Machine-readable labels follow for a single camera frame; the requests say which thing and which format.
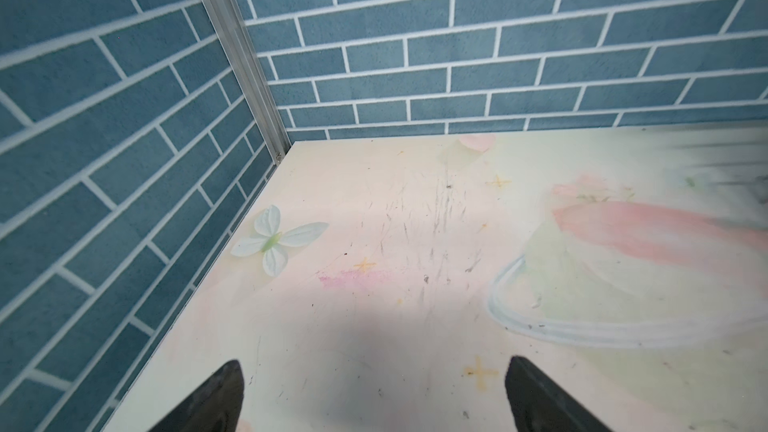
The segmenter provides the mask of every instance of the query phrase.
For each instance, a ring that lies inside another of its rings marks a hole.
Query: metal frame
[[[290,140],[266,85],[264,72],[256,60],[254,44],[245,29],[240,9],[235,0],[202,1],[256,125],[261,130],[266,148],[275,164],[279,165],[290,149]]]

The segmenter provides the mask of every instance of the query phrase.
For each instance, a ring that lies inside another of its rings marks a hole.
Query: blue brick wall
[[[293,140],[768,118],[768,0],[238,0]]]
[[[0,429],[98,432],[274,164],[200,0],[0,22]]]

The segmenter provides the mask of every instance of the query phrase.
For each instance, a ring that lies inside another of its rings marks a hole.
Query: flower petal
[[[301,247],[312,243],[328,228],[325,222],[312,222],[305,226],[296,227],[280,236],[278,244],[288,247]]]
[[[277,230],[280,228],[280,209],[275,206],[270,206],[267,210],[256,217],[254,222],[254,229],[261,235],[272,237],[277,234]]]
[[[235,257],[246,257],[257,253],[266,244],[269,237],[263,235],[257,235],[255,237],[243,237],[234,247],[230,250],[230,254]]]
[[[281,246],[275,244],[264,252],[264,272],[270,277],[277,277],[288,263],[288,254]]]

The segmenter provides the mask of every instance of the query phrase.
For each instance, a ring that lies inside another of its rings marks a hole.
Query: white flower
[[[257,252],[264,253],[264,272],[277,277],[288,263],[288,253],[283,247],[302,247],[309,245],[326,229],[325,222],[313,222],[282,233],[280,230],[280,210],[270,206],[254,221],[256,234],[240,239],[230,254],[246,257]]]

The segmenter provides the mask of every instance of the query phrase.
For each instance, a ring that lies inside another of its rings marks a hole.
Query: wall
[[[100,430],[272,160],[200,0],[0,23],[0,428]]]
[[[294,140],[768,117],[768,0],[238,3]]]

